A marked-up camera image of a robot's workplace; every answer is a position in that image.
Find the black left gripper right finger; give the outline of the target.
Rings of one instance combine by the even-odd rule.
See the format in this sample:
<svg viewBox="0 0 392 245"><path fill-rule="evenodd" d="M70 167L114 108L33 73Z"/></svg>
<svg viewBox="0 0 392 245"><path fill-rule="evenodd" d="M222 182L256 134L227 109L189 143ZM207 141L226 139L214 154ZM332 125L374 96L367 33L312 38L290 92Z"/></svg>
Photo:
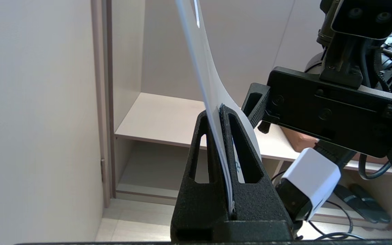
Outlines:
<svg viewBox="0 0 392 245"><path fill-rule="evenodd" d="M219 111L226 151L227 219L218 225L220 242L292 240L292 222L239 115Z"/></svg>

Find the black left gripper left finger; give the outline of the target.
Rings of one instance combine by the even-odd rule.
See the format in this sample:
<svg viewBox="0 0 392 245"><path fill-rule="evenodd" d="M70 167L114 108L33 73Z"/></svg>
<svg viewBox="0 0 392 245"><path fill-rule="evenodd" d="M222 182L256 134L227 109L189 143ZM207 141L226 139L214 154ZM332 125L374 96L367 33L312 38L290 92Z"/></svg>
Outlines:
<svg viewBox="0 0 392 245"><path fill-rule="evenodd" d="M208 183L195 180L203 135L207 139ZM214 241L214 228L227 221L228 202L222 164L206 111L197 116L186 166L170 223L173 243Z"/></svg>

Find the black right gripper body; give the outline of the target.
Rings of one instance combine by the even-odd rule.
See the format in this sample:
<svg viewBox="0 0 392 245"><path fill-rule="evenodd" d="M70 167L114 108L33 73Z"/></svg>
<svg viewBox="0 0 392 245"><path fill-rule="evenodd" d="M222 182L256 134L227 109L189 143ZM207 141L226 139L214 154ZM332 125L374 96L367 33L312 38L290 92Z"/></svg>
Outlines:
<svg viewBox="0 0 392 245"><path fill-rule="evenodd" d="M270 72L267 85L269 122L373 157L392 149L392 93L282 67Z"/></svg>

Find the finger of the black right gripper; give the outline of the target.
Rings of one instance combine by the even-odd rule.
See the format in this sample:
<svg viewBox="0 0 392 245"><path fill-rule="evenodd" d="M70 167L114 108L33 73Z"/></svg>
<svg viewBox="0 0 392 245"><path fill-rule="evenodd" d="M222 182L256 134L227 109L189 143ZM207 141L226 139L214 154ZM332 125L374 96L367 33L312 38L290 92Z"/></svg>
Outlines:
<svg viewBox="0 0 392 245"><path fill-rule="evenodd" d="M271 123L269 121L262 120L258 125L258 130L263 134L268 134L270 131Z"/></svg>
<svg viewBox="0 0 392 245"><path fill-rule="evenodd" d="M250 84L241 110L244 112L253 128L266 114L266 106L269 99L270 87L260 83Z"/></svg>

